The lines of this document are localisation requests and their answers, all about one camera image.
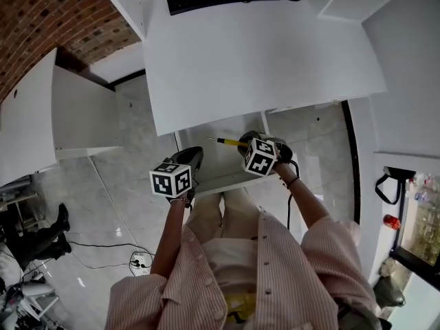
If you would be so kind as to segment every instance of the screwdriver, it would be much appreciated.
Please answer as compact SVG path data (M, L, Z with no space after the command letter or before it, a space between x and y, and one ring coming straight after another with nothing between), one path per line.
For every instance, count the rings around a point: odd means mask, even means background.
M217 143L223 143L230 146L244 146L245 148L248 147L248 143L239 142L238 140L226 140L225 138L211 138L211 137L205 137L207 140L214 140Z

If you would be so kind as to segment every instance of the marble floor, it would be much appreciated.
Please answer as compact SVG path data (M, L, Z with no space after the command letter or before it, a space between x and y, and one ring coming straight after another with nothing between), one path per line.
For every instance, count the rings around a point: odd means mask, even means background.
M134 240L154 252L168 202L151 194L149 170L176 151L176 142L174 135L155 134L145 76L118 85L116 92L123 146L91 158L61 160L54 168L34 175L33 189L40 195L35 208L53 223L58 204L64 202L70 213L70 241L111 245ZM289 143L302 180L330 214L335 219L352 219L353 172L340 104L272 113L267 121L271 134ZM249 186L248 192L257 205L286 224L289 194L279 180ZM301 239L305 227L295 203L291 205L291 232ZM136 249L72 248L73 254L40 267L60 296L51 317L69 330L101 330L110 286L131 275L127 263ZM124 265L88 269L83 264Z

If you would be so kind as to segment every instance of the pink striped shirt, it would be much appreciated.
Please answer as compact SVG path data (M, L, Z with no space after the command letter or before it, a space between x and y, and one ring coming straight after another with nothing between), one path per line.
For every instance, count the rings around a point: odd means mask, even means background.
M375 308L349 231L330 217L310 228L301 245L262 210L254 328L338 329L333 298ZM184 226L170 278L127 277L111 288L106 330L221 330L227 316L223 294L202 247Z

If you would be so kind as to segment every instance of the shirt pocket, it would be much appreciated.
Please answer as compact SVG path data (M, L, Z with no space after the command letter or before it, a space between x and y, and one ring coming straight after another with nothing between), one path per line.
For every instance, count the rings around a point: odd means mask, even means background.
M308 322L307 324L303 324L299 327L293 327L290 330L314 330L314 327Z

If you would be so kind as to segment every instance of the beige pants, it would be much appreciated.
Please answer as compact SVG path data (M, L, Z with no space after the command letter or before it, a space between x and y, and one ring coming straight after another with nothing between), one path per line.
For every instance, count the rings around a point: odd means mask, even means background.
M223 195L225 213L221 217ZM244 188L196 199L186 225L204 244L213 238L251 239L258 236L260 210Z

